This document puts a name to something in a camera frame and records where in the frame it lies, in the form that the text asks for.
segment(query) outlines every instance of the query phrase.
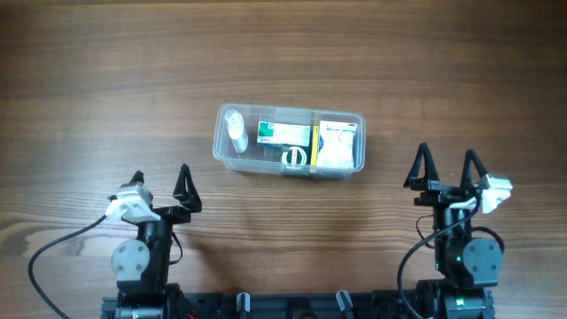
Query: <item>bottle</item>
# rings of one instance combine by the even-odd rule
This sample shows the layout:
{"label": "bottle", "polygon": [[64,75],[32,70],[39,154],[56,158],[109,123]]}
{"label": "bottle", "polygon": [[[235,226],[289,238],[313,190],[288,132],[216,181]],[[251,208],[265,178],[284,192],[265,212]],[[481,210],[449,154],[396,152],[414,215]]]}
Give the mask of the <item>bottle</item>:
{"label": "bottle", "polygon": [[246,134],[245,122],[242,115],[237,110],[228,110],[224,114],[224,119],[229,128],[229,136],[234,144],[237,153],[246,151],[248,147],[248,135]]}

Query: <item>wooden table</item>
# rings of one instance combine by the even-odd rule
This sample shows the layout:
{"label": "wooden table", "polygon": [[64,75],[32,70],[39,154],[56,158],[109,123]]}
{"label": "wooden table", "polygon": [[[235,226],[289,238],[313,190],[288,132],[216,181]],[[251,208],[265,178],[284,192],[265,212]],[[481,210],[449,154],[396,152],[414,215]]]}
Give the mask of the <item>wooden table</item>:
{"label": "wooden table", "polygon": [[[0,316],[55,317],[29,257],[95,221],[137,169],[157,206],[173,204],[184,162],[204,202],[175,227],[185,255],[170,281],[185,292],[394,289],[430,212],[401,188],[427,141],[443,182],[474,148],[515,185],[474,220],[508,245],[498,317],[564,318],[564,14],[492,1],[2,7]],[[362,113],[365,168],[345,181],[229,171],[211,152],[227,102]],[[98,317],[117,292],[112,252],[135,235],[105,221],[44,253],[37,279],[68,315]],[[405,285],[436,277],[423,249]]]}

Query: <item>transparent storage box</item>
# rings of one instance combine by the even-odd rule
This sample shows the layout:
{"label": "transparent storage box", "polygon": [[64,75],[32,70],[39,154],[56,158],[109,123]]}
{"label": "transparent storage box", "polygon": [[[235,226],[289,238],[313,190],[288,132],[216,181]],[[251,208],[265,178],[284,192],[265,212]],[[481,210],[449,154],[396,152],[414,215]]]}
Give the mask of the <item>transparent storage box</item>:
{"label": "transparent storage box", "polygon": [[225,104],[214,131],[213,156],[245,172],[347,178],[364,167],[365,151],[358,113]]}

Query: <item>plastic container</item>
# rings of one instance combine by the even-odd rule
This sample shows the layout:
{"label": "plastic container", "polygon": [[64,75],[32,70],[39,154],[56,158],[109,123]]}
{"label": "plastic container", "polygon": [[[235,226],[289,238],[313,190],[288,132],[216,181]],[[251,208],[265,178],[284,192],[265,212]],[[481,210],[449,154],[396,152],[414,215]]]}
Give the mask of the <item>plastic container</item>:
{"label": "plastic container", "polygon": [[[243,152],[241,152],[242,145],[233,144],[229,133],[229,123],[227,123],[225,115],[228,111],[232,112],[232,110],[242,115],[245,133],[248,136],[248,143]],[[309,126],[309,146],[297,146],[300,142],[295,142],[296,144],[279,144],[276,146],[266,146],[265,144],[258,145],[261,121],[299,126],[285,126],[285,128],[291,128],[291,131],[294,132],[293,135],[297,135],[297,132],[301,131],[301,126]],[[337,122],[349,123],[351,128],[354,127],[354,124],[356,125],[352,143],[352,166],[349,163],[349,167],[347,167],[343,161],[341,162],[341,164],[344,165],[343,167],[333,167],[329,166],[331,164],[323,164],[323,162],[316,161],[312,158],[312,151],[315,149],[314,135],[316,134],[316,130],[318,130],[314,129],[314,127],[318,128],[321,121],[331,121],[334,122],[332,123],[333,125],[337,124]],[[350,141],[352,133],[347,131],[346,133],[348,135],[346,140]],[[294,136],[291,136],[291,140],[298,141],[298,138],[292,137]],[[305,138],[301,137],[302,136],[299,137],[299,140],[304,141]],[[316,146],[318,151],[323,147],[320,144]],[[306,154],[302,150],[299,150],[299,148],[307,152],[307,163],[305,165],[301,165],[301,162],[305,162],[303,158],[305,158]],[[352,173],[358,172],[364,167],[365,151],[366,121],[364,117],[358,113],[300,109],[283,106],[225,104],[222,105],[219,110],[214,131],[213,156],[224,163],[227,168],[245,172],[347,178]]]}

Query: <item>wooden surface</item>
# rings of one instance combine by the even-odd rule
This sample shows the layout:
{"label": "wooden surface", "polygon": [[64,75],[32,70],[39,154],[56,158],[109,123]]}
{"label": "wooden surface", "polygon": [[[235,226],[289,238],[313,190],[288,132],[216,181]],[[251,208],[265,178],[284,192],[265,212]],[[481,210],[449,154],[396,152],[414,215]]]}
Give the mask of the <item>wooden surface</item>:
{"label": "wooden surface", "polygon": [[[95,221],[137,169],[158,206],[173,203],[183,162],[204,202],[176,227],[170,281],[185,292],[393,289],[429,213],[401,188],[427,141],[443,182],[474,148],[515,185],[474,221],[507,243],[498,317],[564,318],[567,27],[549,3],[0,8],[0,317],[55,317],[27,279],[33,252]],[[362,113],[365,168],[346,181],[228,171],[211,152],[226,102]],[[112,252],[135,235],[105,221],[46,252],[37,279],[73,318],[98,317],[117,292]],[[435,277],[423,249],[405,283]]]}

